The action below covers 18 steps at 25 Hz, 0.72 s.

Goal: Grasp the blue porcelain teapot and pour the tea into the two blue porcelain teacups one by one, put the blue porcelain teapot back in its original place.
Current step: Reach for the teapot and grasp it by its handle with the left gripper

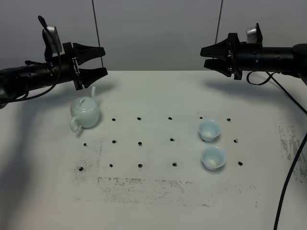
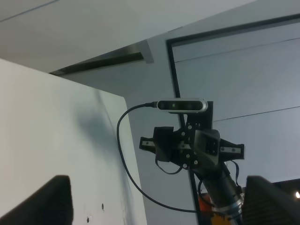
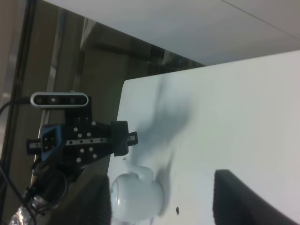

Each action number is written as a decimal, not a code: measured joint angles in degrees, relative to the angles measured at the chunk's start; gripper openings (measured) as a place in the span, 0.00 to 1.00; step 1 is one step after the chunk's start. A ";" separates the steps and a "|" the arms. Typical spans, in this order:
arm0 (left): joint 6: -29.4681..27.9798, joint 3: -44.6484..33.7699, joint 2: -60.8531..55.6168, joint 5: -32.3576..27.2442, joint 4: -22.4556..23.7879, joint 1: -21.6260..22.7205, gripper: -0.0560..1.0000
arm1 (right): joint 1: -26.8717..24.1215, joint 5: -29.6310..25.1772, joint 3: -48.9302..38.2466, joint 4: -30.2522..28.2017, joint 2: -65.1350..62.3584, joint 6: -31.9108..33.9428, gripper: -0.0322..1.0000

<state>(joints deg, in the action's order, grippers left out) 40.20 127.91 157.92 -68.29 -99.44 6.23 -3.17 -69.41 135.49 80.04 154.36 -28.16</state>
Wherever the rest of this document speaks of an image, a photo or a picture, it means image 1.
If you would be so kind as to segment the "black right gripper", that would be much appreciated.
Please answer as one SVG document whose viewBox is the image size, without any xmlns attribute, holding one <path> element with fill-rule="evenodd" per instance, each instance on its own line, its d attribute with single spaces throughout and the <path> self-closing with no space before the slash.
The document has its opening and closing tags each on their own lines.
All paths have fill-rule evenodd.
<svg viewBox="0 0 307 230">
<path fill-rule="evenodd" d="M 229 33 L 228 38 L 212 46 L 203 47 L 201 57 L 214 58 L 205 60 L 204 67 L 231 77 L 242 79 L 242 71 L 254 71 L 261 57 L 262 44 L 240 42 L 237 33 Z M 219 59 L 231 57 L 231 65 Z"/>
</svg>

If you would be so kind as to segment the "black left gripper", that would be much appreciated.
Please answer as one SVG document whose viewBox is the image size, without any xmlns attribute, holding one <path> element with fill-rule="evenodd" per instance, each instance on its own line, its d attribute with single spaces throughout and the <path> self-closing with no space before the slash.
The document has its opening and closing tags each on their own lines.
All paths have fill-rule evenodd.
<svg viewBox="0 0 307 230">
<path fill-rule="evenodd" d="M 55 78 L 60 72 L 57 84 L 72 81 L 76 90 L 82 90 L 83 86 L 89 87 L 108 74 L 106 68 L 79 69 L 78 71 L 76 67 L 76 60 L 78 65 L 82 65 L 89 60 L 103 57 L 106 54 L 103 47 L 84 46 L 78 43 L 73 43 L 73 46 L 71 43 L 63 43 L 62 45 L 64 54 L 49 59 Z"/>
</svg>

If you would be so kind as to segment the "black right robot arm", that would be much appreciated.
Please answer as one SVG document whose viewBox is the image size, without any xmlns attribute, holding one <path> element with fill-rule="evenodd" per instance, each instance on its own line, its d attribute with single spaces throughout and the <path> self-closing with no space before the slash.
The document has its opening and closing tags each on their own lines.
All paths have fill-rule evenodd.
<svg viewBox="0 0 307 230">
<path fill-rule="evenodd" d="M 243 71 L 277 72 L 307 82 L 307 45 L 263 47 L 262 42 L 240 42 L 236 33 L 229 33 L 220 43 L 203 47 L 204 67 L 241 80 Z"/>
</svg>

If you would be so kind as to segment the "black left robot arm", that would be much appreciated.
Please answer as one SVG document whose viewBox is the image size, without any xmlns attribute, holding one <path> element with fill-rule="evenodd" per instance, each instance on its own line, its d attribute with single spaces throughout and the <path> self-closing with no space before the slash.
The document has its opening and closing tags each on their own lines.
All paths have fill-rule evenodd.
<svg viewBox="0 0 307 230">
<path fill-rule="evenodd" d="M 82 90 L 108 74 L 105 67 L 80 69 L 81 64 L 101 58 L 102 47 L 64 43 L 64 54 L 46 58 L 45 63 L 26 61 L 25 66 L 0 71 L 0 107 L 8 103 L 29 100 L 32 90 L 72 81 L 75 89 Z"/>
</svg>

